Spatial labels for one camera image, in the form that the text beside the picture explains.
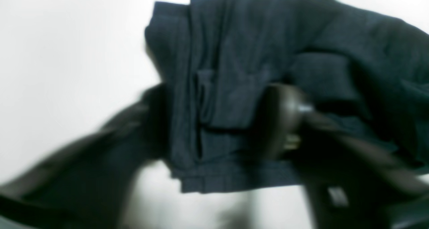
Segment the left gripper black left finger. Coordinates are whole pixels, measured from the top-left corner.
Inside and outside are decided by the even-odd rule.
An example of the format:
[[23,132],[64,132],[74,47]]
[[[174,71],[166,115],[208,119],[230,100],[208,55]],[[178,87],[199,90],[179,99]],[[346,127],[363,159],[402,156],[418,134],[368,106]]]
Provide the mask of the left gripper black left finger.
[[1,217],[34,229],[120,229],[136,176],[166,144],[166,91],[157,85],[97,132],[1,186]]

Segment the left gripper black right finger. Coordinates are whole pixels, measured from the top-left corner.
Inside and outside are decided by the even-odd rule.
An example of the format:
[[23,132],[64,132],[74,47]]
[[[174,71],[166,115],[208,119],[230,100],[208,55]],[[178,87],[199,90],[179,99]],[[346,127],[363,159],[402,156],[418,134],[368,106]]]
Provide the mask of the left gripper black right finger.
[[298,88],[269,85],[258,123],[263,155],[292,163],[316,229],[428,228],[428,184],[314,111]]

